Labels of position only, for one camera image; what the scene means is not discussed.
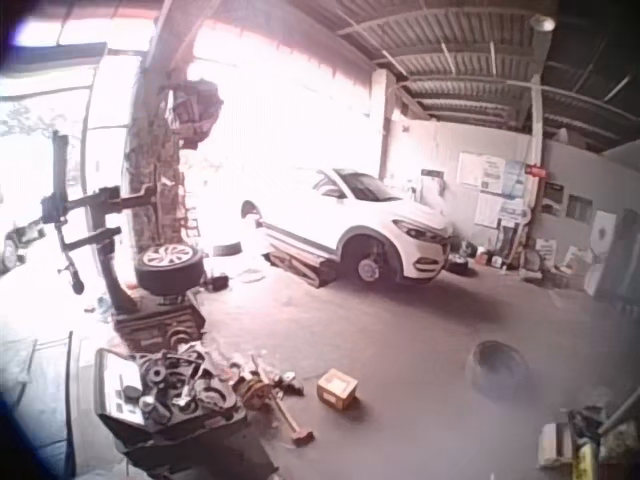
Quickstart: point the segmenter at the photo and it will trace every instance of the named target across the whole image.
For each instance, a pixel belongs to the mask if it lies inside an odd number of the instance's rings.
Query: metal roof
[[[527,82],[540,73],[547,135],[567,128],[595,151],[640,137],[637,44],[615,1],[289,3],[389,68],[435,118],[530,131]],[[531,27],[537,14],[557,21],[550,44]]]

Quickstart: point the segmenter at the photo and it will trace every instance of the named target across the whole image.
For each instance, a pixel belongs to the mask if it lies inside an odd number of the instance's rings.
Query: mechanic workshop
[[[36,3],[7,478],[640,478],[634,2]]]

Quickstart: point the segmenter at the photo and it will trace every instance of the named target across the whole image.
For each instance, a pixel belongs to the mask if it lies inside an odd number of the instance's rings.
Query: car headlight
[[[421,242],[437,243],[438,245],[445,245],[449,242],[449,238],[444,235],[440,235],[439,233],[424,227],[405,222],[404,220],[393,220],[393,224],[411,238]]]

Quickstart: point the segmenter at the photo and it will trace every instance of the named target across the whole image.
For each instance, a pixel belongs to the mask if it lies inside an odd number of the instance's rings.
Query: car front bumper
[[[398,248],[402,260],[401,282],[428,283],[437,277],[445,266],[449,245],[439,245],[413,240],[407,237]]]

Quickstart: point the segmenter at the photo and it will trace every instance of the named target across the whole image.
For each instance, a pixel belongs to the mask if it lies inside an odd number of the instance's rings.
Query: car windshield
[[[358,200],[365,202],[393,202],[401,200],[377,178],[353,170],[336,170],[340,178]]]

